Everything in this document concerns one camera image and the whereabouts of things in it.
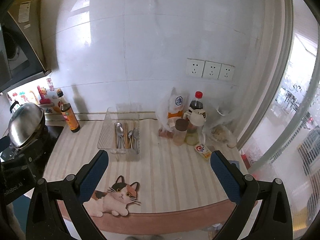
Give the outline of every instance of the striped tablecloth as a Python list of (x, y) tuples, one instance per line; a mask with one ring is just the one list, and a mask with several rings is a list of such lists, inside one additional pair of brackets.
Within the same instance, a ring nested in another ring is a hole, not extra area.
[[(64, 179), (76, 174), (98, 152), (97, 142), (103, 121), (82, 121), (81, 130), (72, 133), (66, 126), (51, 154), (44, 172), (47, 181)], [(157, 120), (140, 121), (139, 161), (111, 161), (97, 190), (106, 192), (118, 176), (125, 182), (140, 182), (138, 200), (129, 205), (130, 213), (161, 213), (182, 211), (227, 199), (227, 195), (205, 161), (186, 144), (177, 147), (172, 140), (158, 134)], [(237, 160), (242, 173), (247, 173), (239, 151), (212, 144), (228, 160)]]

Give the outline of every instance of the cat ear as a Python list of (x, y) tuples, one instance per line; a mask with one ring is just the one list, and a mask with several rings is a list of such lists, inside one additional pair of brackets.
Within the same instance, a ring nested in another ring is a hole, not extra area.
[(139, 187), (140, 187), (140, 183), (139, 182), (134, 182), (130, 186), (133, 187), (133, 189), (135, 191), (137, 191), (139, 189)]
[(124, 177), (122, 175), (120, 175), (116, 180), (116, 183), (121, 183), (121, 182), (124, 182)]

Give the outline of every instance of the white socket panel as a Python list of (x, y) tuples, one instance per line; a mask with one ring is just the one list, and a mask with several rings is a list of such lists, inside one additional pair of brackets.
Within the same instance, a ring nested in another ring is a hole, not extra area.
[(218, 79), (221, 69), (221, 63), (206, 61), (202, 77), (210, 79)]
[(231, 81), (234, 72), (235, 72), (234, 66), (222, 64), (218, 80)]
[(189, 76), (193, 77), (202, 77), (204, 68), (204, 60), (198, 60), (198, 59), (187, 59), (187, 68), (186, 73)]

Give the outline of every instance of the spoon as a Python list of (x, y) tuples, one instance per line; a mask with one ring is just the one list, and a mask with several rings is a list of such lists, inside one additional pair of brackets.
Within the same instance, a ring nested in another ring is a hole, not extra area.
[(139, 137), (139, 130), (137, 128), (133, 129), (132, 137), (134, 139), (136, 154), (138, 154), (139, 152), (138, 152), (137, 138)]
[(122, 142), (123, 142), (123, 145), (124, 145), (124, 140), (123, 140), (124, 130), (122, 128), (122, 124), (121, 123), (117, 123), (116, 124), (116, 134), (118, 136), (117, 149), (122, 149), (120, 138), (122, 139)]
[(133, 133), (132, 130), (128, 132), (128, 138), (130, 140), (131, 149), (133, 149), (133, 146), (132, 146), (132, 133)]

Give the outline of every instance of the white sticker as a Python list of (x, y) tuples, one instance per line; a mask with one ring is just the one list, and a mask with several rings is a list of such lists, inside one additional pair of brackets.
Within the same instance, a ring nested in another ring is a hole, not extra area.
[(19, 8), (19, 23), (25, 23), (29, 21), (29, 13), (30, 13), (30, 4), (31, 2), (21, 3)]

